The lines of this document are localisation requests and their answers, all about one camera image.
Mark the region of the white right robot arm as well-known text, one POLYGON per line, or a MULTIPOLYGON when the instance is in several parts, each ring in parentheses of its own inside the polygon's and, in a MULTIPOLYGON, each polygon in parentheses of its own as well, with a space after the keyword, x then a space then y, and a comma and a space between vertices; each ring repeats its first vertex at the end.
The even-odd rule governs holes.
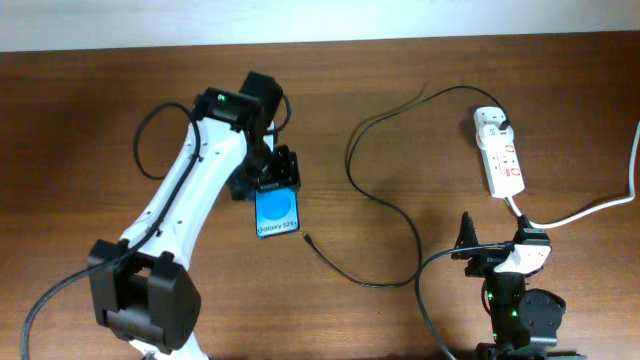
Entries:
POLYGON ((566 302, 544 289, 529 288, 527 280, 543 269, 552 251, 547 233, 517 218, 512 240, 481 245, 471 216, 461 217, 454 245, 455 260, 465 260, 467 277, 483 280, 483 306, 490 316, 493 343, 480 343, 475 357, 482 360, 582 359, 575 351, 558 351, 557 331, 566 302))

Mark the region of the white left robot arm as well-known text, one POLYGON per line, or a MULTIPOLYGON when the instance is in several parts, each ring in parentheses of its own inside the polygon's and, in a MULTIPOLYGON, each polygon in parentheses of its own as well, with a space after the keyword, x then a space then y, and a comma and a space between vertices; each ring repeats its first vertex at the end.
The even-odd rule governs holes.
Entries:
POLYGON ((188 269, 201 228, 224 188, 255 204, 260 238, 299 229, 297 157, 278 145, 273 123, 287 100, 272 78, 250 74, 239 92, 209 88, 157 193, 116 243, 88 255, 99 325, 146 359, 203 359, 194 328, 201 296, 188 269))

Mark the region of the blue Galaxy smartphone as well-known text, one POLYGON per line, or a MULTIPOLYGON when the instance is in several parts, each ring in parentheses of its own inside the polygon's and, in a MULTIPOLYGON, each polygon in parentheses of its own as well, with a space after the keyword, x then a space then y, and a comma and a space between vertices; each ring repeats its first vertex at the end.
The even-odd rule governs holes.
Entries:
POLYGON ((296 232, 300 228, 297 193, 290 188, 257 193, 256 235, 268 238, 296 232))

